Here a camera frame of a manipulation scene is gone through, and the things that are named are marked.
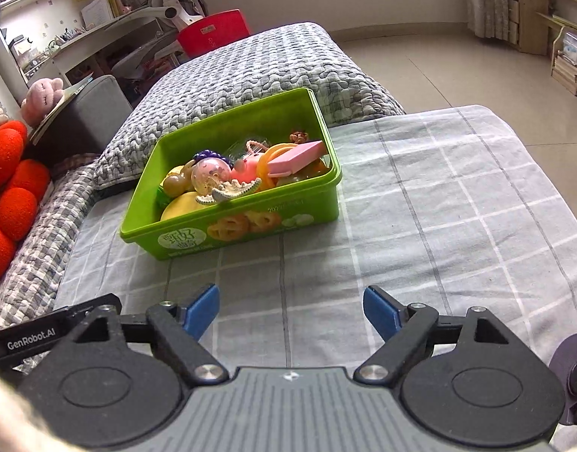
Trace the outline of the amber rubber hand toy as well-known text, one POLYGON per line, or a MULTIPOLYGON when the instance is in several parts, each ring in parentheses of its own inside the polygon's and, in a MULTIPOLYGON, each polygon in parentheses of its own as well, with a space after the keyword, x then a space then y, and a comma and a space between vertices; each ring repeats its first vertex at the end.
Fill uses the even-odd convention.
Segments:
POLYGON ((188 163, 172 168, 161 183, 163 192, 170 198, 176 198, 180 195, 193 191, 191 174, 195 160, 191 159, 188 163))

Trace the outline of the pink capsule ball toy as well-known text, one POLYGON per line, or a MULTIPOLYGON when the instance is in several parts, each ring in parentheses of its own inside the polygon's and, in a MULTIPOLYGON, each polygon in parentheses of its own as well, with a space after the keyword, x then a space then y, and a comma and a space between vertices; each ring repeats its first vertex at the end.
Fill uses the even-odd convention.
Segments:
POLYGON ((206 157, 198 161, 191 170, 192 187, 202 196, 211 194, 215 188, 230 179, 231 167, 226 161, 216 157, 206 157))

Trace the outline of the pink eraser block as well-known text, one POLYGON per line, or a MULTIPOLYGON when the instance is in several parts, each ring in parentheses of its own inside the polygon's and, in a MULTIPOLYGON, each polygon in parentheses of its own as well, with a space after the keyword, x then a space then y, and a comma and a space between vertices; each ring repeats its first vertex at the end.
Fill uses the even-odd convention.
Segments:
POLYGON ((294 148, 283 152, 268 161, 269 177, 289 177, 302 170, 310 163, 320 159, 327 153, 323 141, 312 141, 297 144, 294 148))

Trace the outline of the small brown figurine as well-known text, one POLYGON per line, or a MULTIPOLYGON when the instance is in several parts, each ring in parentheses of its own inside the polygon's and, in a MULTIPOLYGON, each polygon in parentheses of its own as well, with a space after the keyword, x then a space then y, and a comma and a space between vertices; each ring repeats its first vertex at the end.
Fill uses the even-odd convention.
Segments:
POLYGON ((310 137, 305 131, 294 131, 289 135, 289 140, 294 144, 304 144, 310 141, 310 137))

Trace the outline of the grey patterned sofa cover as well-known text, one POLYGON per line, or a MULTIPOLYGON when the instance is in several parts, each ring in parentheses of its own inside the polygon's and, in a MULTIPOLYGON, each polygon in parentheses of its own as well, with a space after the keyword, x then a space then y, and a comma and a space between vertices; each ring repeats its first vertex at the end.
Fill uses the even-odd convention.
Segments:
POLYGON ((0 278, 0 330, 49 314, 96 190, 95 154, 76 155, 49 170, 35 222, 0 278))

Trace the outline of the grey checked bed sheet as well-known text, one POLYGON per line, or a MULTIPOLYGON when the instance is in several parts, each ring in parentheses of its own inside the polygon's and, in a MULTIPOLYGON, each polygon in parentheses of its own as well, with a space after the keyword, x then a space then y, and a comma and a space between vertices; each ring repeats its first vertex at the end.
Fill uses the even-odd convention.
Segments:
POLYGON ((111 292, 137 311, 216 282, 205 343, 231 366, 354 368, 380 343, 362 309, 370 285, 447 314, 486 307, 542 358, 577 334, 577 220, 506 122, 466 106, 330 136, 336 220, 298 203, 274 235, 159 261, 121 240, 120 194, 88 214, 56 304, 111 292))

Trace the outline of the yellow toy fruit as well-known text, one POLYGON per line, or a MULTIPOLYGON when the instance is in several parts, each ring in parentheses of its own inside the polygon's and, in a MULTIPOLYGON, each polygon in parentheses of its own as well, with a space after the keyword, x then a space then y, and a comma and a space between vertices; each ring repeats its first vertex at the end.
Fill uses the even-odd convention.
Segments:
POLYGON ((184 193, 176 198, 170 198, 163 192, 161 183, 157 192, 159 205, 163 209, 161 220, 168 220, 204 208, 203 205, 195 201, 195 197, 198 196, 195 190, 184 193))

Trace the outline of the orange plush toy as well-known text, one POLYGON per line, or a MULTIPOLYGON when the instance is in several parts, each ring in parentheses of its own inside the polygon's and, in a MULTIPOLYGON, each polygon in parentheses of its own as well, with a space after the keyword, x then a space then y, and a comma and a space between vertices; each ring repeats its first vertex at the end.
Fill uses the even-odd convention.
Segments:
POLYGON ((27 142, 23 122, 0 125, 0 278, 31 230, 50 184, 49 169, 24 157, 27 142))

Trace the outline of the purple toy grapes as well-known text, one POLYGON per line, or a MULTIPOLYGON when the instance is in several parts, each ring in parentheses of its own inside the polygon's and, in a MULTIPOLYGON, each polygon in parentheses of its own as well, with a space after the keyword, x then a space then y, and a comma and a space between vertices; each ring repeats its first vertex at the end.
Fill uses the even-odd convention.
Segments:
POLYGON ((202 151, 196 153, 192 157, 192 159, 195 160, 195 162, 202 161, 206 158, 217 158, 217 159, 223 160, 230 168, 233 167, 233 161, 229 157, 226 157, 226 156, 224 156, 224 155, 222 155, 216 151, 210 150, 210 149, 202 150, 202 151))

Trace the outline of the green plastic box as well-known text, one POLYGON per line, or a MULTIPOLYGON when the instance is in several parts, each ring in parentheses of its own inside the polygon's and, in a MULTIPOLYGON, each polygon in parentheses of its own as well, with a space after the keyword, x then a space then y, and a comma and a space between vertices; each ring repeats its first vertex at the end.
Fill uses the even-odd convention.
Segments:
POLYGON ((167 260, 329 223, 340 180, 314 93, 282 92, 163 137, 120 236, 167 260))

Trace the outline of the pink plush toy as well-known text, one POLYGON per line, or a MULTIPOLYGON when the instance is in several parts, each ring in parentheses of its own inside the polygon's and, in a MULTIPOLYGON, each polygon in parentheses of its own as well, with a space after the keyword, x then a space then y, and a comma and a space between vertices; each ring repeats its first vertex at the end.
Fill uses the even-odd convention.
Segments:
POLYGON ((35 128, 64 96, 64 82, 60 78, 38 79, 28 90, 21 104, 21 115, 27 125, 35 128))

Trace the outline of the grey knitted cushion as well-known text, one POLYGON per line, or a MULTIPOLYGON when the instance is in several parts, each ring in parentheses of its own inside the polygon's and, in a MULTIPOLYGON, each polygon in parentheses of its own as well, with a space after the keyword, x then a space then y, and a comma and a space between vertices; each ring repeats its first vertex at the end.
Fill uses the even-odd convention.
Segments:
POLYGON ((323 27, 288 24, 192 59, 159 79, 95 160, 94 188, 114 190, 138 179, 163 135, 297 88, 314 92, 330 127, 405 111, 323 27))

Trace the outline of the red plastic chair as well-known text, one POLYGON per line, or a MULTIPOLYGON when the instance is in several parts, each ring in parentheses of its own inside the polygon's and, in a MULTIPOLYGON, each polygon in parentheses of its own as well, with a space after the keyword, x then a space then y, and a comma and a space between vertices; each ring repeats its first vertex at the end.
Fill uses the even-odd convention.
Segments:
POLYGON ((239 9, 231 9, 191 23, 178 33, 177 41, 187 57, 193 59, 249 36, 244 15, 239 9))

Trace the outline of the white bookshelf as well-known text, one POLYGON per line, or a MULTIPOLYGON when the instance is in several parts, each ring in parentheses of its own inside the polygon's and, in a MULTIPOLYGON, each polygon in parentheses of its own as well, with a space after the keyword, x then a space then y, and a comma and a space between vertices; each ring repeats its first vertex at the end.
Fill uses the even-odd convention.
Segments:
POLYGON ((0 34, 24 81, 56 49, 145 0, 0 0, 0 34))

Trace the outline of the wooden desk shelf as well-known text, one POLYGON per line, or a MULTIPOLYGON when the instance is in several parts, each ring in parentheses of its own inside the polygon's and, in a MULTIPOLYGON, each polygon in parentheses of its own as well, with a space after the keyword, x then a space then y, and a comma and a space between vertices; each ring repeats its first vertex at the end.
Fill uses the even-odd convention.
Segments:
POLYGON ((577 0, 508 0, 509 43, 550 59, 550 75, 577 96, 577 0))

